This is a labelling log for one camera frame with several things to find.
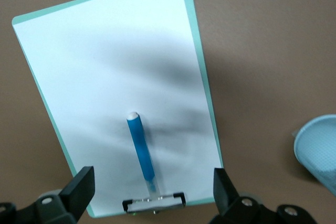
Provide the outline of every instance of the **light blue cup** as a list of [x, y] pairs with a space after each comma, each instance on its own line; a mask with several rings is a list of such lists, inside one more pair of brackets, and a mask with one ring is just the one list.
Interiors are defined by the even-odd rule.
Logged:
[[336, 196], [336, 115], [305, 124], [294, 142], [297, 160]]

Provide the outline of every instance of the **plastic cup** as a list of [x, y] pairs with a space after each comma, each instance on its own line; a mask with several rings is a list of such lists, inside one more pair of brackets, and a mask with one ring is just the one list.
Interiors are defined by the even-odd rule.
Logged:
[[336, 115], [305, 124], [294, 142], [297, 160], [336, 196]]

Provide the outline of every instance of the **mint green board border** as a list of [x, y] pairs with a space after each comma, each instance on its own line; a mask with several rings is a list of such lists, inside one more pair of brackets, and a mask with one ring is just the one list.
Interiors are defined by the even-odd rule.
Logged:
[[[62, 9], [68, 8], [70, 6], [78, 5], [78, 4], [87, 2], [87, 1], [90, 1], [90, 0], [74, 0], [74, 1], [67, 2], [67, 3], [63, 3], [63, 4], [56, 5], [56, 6], [52, 6], [52, 7], [49, 7], [49, 8], [45, 8], [45, 9], [42, 9], [42, 10], [37, 10], [37, 11], [32, 12], [32, 13], [23, 14], [23, 15], [14, 17], [13, 20], [12, 20], [12, 25], [14, 26], [16, 24], [28, 21], [30, 19], [38, 18], [38, 17], [44, 16], [44, 15], [56, 12], [58, 10], [62, 10]], [[224, 167], [224, 165], [223, 165], [223, 159], [222, 159], [222, 154], [221, 154], [221, 149], [220, 149], [220, 144], [219, 144], [217, 127], [216, 127], [215, 113], [214, 113], [214, 108], [213, 108], [213, 105], [212, 105], [212, 99], [211, 99], [209, 81], [208, 81], [208, 76], [207, 76], [207, 73], [206, 73], [206, 66], [205, 66], [205, 61], [204, 61], [201, 36], [200, 36], [200, 31], [198, 29], [198, 24], [197, 24], [197, 16], [196, 16], [196, 10], [195, 10], [195, 5], [194, 5], [194, 0], [184, 0], [184, 2], [185, 2], [188, 18], [189, 18], [189, 23], [190, 23], [190, 28], [191, 28], [192, 36], [193, 36], [193, 39], [194, 39], [194, 45], [195, 45], [195, 50], [196, 50], [196, 54], [197, 54], [198, 65], [199, 65], [199, 69], [201, 71], [201, 76], [202, 76], [204, 91], [205, 91], [206, 100], [207, 100], [207, 104], [208, 104], [208, 109], [209, 109], [209, 112], [210, 112], [210, 117], [211, 117], [211, 122], [212, 122], [213, 130], [214, 130], [214, 135], [215, 135], [215, 138], [216, 138], [218, 155], [219, 155], [220, 163], [221, 163], [222, 167]], [[44, 103], [44, 105], [46, 107], [47, 113], [48, 113], [48, 115], [50, 117], [51, 123], [53, 124], [53, 127], [55, 129], [56, 135], [57, 135], [57, 137], [59, 139], [61, 148], [62, 148], [62, 150], [64, 152], [65, 157], [66, 157], [66, 160], [67, 160], [68, 165], [70, 167], [71, 173], [72, 173], [73, 176], [75, 176], [77, 174], [77, 172], [75, 170], [75, 167], [73, 165], [71, 157], [70, 157], [70, 155], [69, 155], [69, 153], [68, 153], [68, 151], [67, 151], [67, 149], [65, 147], [65, 144], [64, 144], [64, 142], [63, 142], [63, 140], [61, 138], [61, 135], [60, 135], [60, 133], [58, 131], [57, 125], [55, 123], [55, 120], [54, 120], [54, 118], [53, 118], [53, 116], [51, 114], [51, 111], [50, 111], [50, 109], [48, 107], [46, 99], [44, 98], [44, 95], [43, 95], [43, 93], [41, 91], [41, 88], [40, 88], [40, 86], [39, 86], [39, 84], [37, 82], [37, 79], [36, 79], [36, 77], [35, 77], [35, 75], [34, 75], [34, 73], [32, 71], [32, 68], [31, 68], [31, 66], [29, 64], [29, 61], [28, 61], [28, 58], [27, 58], [25, 52], [24, 52], [24, 55], [25, 55], [26, 60], [28, 62], [29, 68], [30, 68], [31, 73], [33, 75], [33, 78], [34, 78], [34, 80], [36, 82], [36, 85], [37, 85], [37, 88], [39, 90], [39, 93], [40, 93], [40, 95], [42, 97], [43, 103]], [[191, 202], [188, 202], [187, 205], [188, 206], [193, 206], [193, 205], [206, 204], [206, 203], [212, 203], [212, 202], [214, 202], [214, 198], [213, 197], [212, 198], [203, 199], [203, 200], [191, 201]], [[87, 211], [88, 211], [88, 214], [91, 217], [97, 218], [97, 216], [94, 215], [93, 210], [92, 210], [92, 208], [91, 208], [90, 205], [87, 207]], [[121, 214], [124, 214], [124, 212], [117, 213], [115, 215], [121, 215]]]

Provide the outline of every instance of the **brown table surface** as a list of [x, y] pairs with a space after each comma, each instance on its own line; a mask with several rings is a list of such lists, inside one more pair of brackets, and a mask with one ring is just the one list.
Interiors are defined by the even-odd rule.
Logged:
[[[0, 0], [0, 201], [19, 209], [71, 173], [12, 18], [71, 0]], [[194, 0], [222, 155], [238, 191], [336, 223], [336, 197], [293, 154], [291, 132], [336, 113], [336, 0]], [[208, 223], [214, 204], [80, 223]]]

